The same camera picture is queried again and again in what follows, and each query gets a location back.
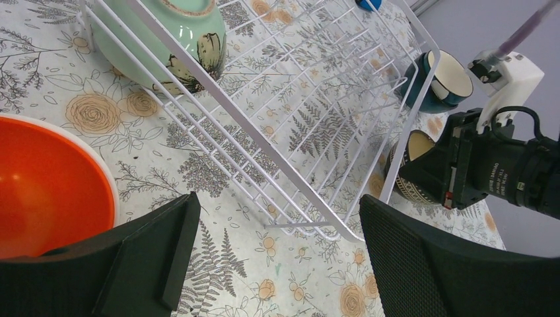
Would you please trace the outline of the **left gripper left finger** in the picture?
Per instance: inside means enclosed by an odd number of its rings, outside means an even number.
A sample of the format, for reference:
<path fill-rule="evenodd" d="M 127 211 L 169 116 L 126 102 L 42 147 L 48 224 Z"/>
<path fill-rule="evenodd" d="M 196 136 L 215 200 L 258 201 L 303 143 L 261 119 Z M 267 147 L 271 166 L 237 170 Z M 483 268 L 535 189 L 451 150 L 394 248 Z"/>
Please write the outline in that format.
<path fill-rule="evenodd" d="M 191 192 L 86 240 L 2 260 L 1 315 L 170 316 L 200 215 Z"/>

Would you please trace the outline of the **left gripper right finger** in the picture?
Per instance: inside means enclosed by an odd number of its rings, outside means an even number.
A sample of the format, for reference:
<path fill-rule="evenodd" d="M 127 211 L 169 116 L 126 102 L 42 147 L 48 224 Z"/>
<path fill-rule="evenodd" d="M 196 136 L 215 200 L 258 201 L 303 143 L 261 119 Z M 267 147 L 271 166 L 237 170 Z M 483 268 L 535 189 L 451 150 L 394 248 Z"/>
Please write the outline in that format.
<path fill-rule="evenodd" d="M 371 195 L 359 216 L 387 316 L 558 316 L 559 259 L 507 252 Z"/>

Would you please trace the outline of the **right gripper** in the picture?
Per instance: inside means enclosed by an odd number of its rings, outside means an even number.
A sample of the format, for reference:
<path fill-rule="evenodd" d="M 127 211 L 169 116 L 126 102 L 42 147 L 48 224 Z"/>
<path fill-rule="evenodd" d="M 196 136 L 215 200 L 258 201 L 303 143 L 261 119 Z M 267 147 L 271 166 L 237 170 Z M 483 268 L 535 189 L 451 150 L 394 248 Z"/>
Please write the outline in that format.
<path fill-rule="evenodd" d="M 512 122 L 491 124 L 477 132 L 481 108 L 448 117 L 435 146 L 413 161 L 422 172 L 426 190 L 447 209 L 465 209 L 487 196 L 495 196 L 531 210 L 543 207 L 543 135 L 540 118 L 524 106 L 507 106 L 533 120 L 534 138 L 512 138 Z"/>

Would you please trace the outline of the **teal bowl white rim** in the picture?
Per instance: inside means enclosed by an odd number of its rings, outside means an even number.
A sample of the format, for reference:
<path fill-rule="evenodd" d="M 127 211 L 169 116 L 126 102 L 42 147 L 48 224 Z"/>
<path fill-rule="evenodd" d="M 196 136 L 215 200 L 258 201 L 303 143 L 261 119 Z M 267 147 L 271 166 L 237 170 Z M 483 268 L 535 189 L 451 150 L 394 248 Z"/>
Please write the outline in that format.
<path fill-rule="evenodd" d="M 455 109 L 459 103 L 473 93 L 473 83 L 462 64 L 446 51 L 440 51 L 436 62 L 434 52 L 428 51 L 417 57 L 405 72 L 407 79 L 399 94 L 408 107 L 419 98 L 421 88 L 429 72 L 434 69 L 430 87 L 422 99 L 419 111 L 428 114 L 441 114 Z"/>

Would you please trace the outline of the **orange bowl front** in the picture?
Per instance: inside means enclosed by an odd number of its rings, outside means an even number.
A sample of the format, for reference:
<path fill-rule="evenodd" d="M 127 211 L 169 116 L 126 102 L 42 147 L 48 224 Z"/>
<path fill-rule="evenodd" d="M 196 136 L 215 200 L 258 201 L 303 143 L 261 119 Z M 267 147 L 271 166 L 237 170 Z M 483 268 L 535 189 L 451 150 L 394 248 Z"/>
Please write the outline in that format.
<path fill-rule="evenodd" d="M 38 257 L 112 229 L 110 188 L 87 154 L 1 118 L 1 259 Z"/>

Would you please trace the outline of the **white pink bowl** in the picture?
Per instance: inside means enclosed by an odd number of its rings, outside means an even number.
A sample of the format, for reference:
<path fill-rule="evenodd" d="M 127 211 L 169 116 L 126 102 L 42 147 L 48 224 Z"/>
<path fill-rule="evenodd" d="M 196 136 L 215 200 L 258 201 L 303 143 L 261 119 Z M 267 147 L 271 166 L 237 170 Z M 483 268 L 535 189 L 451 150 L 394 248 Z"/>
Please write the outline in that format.
<path fill-rule="evenodd" d="M 80 150 L 85 152 L 87 154 L 87 157 L 94 163 L 95 166 L 98 167 L 103 179 L 106 181 L 106 183 L 110 188 L 110 195 L 112 198 L 112 214 L 113 214 L 113 219 L 111 222 L 112 228 L 118 225 L 118 219 L 120 216 L 120 203 L 118 199 L 116 181 L 114 180 L 114 177 L 112 176 L 112 173 L 110 172 L 110 169 L 108 165 L 104 162 L 103 158 L 90 145 L 88 145 L 78 136 L 52 123 L 48 123 L 42 120 L 29 118 L 26 116 L 16 115 L 16 114 L 1 114 L 1 118 L 14 120 L 20 123 L 29 123 L 30 125 L 33 125 L 34 127 L 38 127 L 39 129 L 48 130 L 49 132 L 59 135 L 62 138 L 68 140 L 69 142 L 72 142 L 72 144 L 74 144 L 76 147 L 80 148 Z"/>

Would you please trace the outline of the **black patterned bowl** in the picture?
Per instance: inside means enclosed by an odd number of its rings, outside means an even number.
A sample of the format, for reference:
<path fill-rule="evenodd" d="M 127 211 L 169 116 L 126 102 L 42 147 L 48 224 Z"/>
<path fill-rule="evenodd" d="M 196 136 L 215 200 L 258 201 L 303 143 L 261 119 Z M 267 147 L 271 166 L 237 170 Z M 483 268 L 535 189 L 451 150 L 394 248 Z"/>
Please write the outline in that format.
<path fill-rule="evenodd" d="M 437 196 L 426 190 L 421 169 L 413 161 L 422 157 L 435 146 L 435 141 L 425 132 L 416 129 L 410 132 L 396 174 L 394 191 L 412 203 L 423 205 L 439 204 Z"/>

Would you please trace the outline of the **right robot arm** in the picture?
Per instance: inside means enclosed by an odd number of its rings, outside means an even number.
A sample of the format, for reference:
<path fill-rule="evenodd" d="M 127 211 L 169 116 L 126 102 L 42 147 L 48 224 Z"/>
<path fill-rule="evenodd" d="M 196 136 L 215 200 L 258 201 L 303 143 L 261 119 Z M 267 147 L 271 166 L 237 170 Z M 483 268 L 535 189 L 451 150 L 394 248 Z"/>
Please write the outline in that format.
<path fill-rule="evenodd" d="M 447 209 L 465 209 L 492 195 L 518 207 L 559 218 L 559 140 L 544 136 L 537 113 L 506 106 L 498 114 L 522 112 L 534 122 L 534 138 L 512 138 L 512 120 L 493 115 L 477 132 L 481 108 L 448 117 L 435 146 L 400 167 L 398 175 Z"/>

